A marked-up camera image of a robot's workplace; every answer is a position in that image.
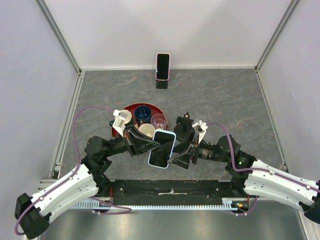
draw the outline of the cup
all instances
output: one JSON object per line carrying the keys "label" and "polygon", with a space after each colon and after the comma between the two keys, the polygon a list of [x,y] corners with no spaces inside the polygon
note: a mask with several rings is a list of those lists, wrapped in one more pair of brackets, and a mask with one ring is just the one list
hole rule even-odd
{"label": "cup", "polygon": [[146,105],[138,106],[134,110],[134,116],[138,126],[151,123],[151,108]]}
{"label": "cup", "polygon": [[168,121],[165,115],[161,113],[157,113],[151,117],[151,124],[154,126],[155,129],[162,129],[166,130]]}
{"label": "cup", "polygon": [[[132,119],[132,114],[130,111],[126,110],[126,109],[123,109],[120,111],[120,113],[125,113],[127,115],[126,119],[124,120],[124,124],[125,125],[129,125],[129,124],[134,124],[134,120]],[[115,122],[115,119],[114,118],[113,120],[109,121],[109,125],[110,127],[113,126],[114,122]]]}
{"label": "cup", "polygon": [[155,127],[152,126],[151,124],[145,123],[145,124],[142,124],[142,125],[139,127],[138,131],[139,131],[140,133],[143,133],[144,135],[152,138],[152,137],[154,136],[154,134],[155,134],[156,129],[155,129]]}

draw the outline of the mug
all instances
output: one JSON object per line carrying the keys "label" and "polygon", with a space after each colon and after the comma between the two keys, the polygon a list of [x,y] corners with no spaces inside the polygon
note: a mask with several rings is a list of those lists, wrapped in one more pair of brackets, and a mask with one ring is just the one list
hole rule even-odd
{"label": "mug", "polygon": [[155,127],[152,126],[151,124],[145,123],[145,124],[142,124],[142,125],[139,127],[138,131],[139,131],[140,133],[143,133],[144,135],[152,138],[152,137],[154,136],[154,134],[155,134],[156,129],[155,129]]}
{"label": "mug", "polygon": [[[134,124],[134,120],[132,119],[132,114],[130,111],[123,109],[120,111],[120,113],[125,113],[127,115],[126,119],[124,120],[125,125],[131,125],[131,124],[133,125]],[[116,117],[109,122],[110,127],[113,126],[115,119],[116,119]]]}
{"label": "mug", "polygon": [[146,105],[138,106],[134,110],[134,116],[138,126],[142,124],[150,124],[151,121],[151,108]]}

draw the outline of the pink smartphone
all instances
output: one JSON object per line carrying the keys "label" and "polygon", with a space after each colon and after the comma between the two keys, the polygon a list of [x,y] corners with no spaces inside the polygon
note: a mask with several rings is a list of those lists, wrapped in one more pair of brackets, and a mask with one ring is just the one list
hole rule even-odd
{"label": "pink smartphone", "polygon": [[156,55],[155,79],[158,81],[169,80],[170,54],[158,53]]}

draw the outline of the plate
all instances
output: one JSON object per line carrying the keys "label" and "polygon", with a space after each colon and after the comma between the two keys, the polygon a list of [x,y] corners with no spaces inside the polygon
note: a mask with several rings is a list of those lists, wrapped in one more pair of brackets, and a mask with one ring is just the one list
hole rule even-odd
{"label": "plate", "polygon": [[[151,115],[152,116],[155,115],[155,114],[163,114],[163,115],[165,115],[165,113],[159,107],[157,107],[155,105],[152,105],[150,103],[145,103],[145,102],[133,103],[133,104],[123,108],[125,110],[130,111],[130,113],[132,114],[133,125],[137,124],[137,120],[136,120],[136,117],[135,117],[135,110],[136,110],[137,107],[139,107],[141,105],[148,106],[151,109]],[[169,127],[169,124],[167,123],[165,130],[168,130],[168,127]],[[112,137],[115,137],[117,135],[117,133],[118,132],[112,127],[112,130],[111,130]]]}

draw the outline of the smartphone screen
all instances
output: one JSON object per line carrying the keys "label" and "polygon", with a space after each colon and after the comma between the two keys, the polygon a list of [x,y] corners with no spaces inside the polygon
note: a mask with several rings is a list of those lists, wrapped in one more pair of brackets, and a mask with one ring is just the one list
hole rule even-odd
{"label": "smartphone screen", "polygon": [[169,64],[170,54],[158,53],[156,56],[156,73],[155,78],[157,80],[168,80],[169,79]]}
{"label": "smartphone screen", "polygon": [[161,144],[150,152],[148,164],[159,168],[167,168],[168,160],[171,157],[173,151],[176,134],[170,131],[156,130],[153,136],[153,140]]}

